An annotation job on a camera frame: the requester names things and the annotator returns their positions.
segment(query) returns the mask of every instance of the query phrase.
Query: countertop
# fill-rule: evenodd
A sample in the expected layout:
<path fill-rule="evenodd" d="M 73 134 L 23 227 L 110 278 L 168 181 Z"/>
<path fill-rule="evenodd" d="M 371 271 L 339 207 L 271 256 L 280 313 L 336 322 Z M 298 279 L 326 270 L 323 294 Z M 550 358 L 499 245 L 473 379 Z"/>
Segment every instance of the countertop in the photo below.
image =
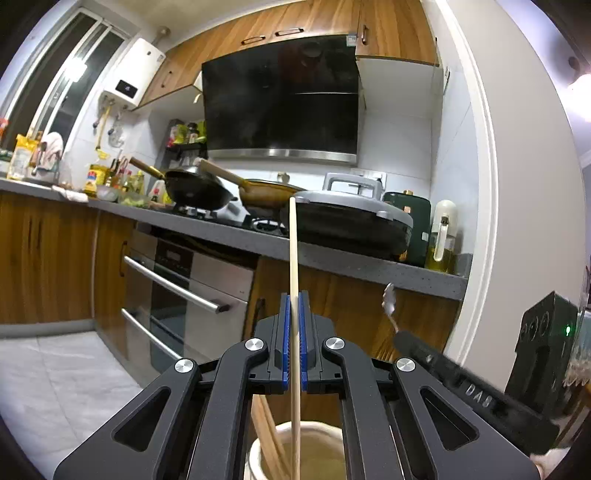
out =
<path fill-rule="evenodd" d="M 68 201 L 48 187 L 21 181 L 0 179 L 0 190 L 48 200 Z M 289 260 L 287 238 L 95 199 L 89 199 L 87 206 L 266 257 Z M 306 267 L 380 284 L 393 283 L 397 288 L 453 300 L 463 300 L 468 283 L 467 278 L 456 275 L 303 242 L 298 246 L 298 260 L 300 265 Z"/>

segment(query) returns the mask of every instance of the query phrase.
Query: dark green appliance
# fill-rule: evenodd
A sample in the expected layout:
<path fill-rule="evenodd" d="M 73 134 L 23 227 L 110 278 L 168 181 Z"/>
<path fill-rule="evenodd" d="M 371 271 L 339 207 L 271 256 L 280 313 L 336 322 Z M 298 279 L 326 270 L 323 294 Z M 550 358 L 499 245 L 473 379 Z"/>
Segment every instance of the dark green appliance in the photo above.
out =
<path fill-rule="evenodd" d="M 413 218 L 413 234 L 405 254 L 399 256 L 398 261 L 416 267 L 424 267 L 431 231 L 431 202 L 413 195 L 411 190 L 404 192 L 386 192 L 383 200 L 390 205 L 404 210 Z"/>

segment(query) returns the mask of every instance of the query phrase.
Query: white bucket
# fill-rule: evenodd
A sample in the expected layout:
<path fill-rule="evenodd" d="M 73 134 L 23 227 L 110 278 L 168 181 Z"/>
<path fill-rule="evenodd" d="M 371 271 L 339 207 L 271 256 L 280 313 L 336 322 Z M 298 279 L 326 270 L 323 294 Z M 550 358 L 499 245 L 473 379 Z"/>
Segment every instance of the white bucket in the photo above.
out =
<path fill-rule="evenodd" d="M 290 458 L 291 422 L 277 425 L 277 436 Z M 252 480 L 268 480 L 258 439 L 252 444 L 246 461 L 246 475 Z M 301 480 L 346 480 L 343 432 L 319 421 L 301 422 Z"/>

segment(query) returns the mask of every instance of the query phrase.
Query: blue gripper pad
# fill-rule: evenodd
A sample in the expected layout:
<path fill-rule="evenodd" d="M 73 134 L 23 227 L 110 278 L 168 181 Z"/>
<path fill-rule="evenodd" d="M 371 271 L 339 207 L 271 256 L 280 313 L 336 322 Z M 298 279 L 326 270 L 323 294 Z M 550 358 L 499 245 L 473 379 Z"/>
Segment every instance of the blue gripper pad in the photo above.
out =
<path fill-rule="evenodd" d="M 287 391 L 290 381 L 290 326 L 291 326 L 291 303 L 290 296 L 285 295 L 285 322 L 283 323 L 283 359 L 282 359 L 282 379 L 283 390 Z"/>
<path fill-rule="evenodd" d="M 300 321 L 300 369 L 301 369 L 301 390 L 308 389 L 308 350 L 306 346 L 306 316 L 304 315 L 304 296 L 299 297 L 299 321 Z"/>

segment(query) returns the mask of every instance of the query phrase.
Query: metal bolt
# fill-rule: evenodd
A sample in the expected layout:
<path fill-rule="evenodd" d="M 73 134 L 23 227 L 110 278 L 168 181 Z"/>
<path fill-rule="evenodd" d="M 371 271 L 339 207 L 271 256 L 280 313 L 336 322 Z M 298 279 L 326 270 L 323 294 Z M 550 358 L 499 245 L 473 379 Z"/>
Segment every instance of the metal bolt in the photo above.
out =
<path fill-rule="evenodd" d="M 260 338 L 251 338 L 244 343 L 244 346 L 251 352 L 260 350 L 264 345 L 265 342 L 263 342 Z"/>
<path fill-rule="evenodd" d="M 330 337 L 326 341 L 326 346 L 331 350 L 340 350 L 345 346 L 345 341 L 339 337 Z"/>
<path fill-rule="evenodd" d="M 396 368 L 403 372 L 412 372 L 414 370 L 415 364 L 410 358 L 400 358 L 398 362 L 396 362 Z"/>
<path fill-rule="evenodd" d="M 188 358 L 181 358 L 174 364 L 174 369 L 179 373 L 185 374 L 193 369 L 193 362 Z"/>

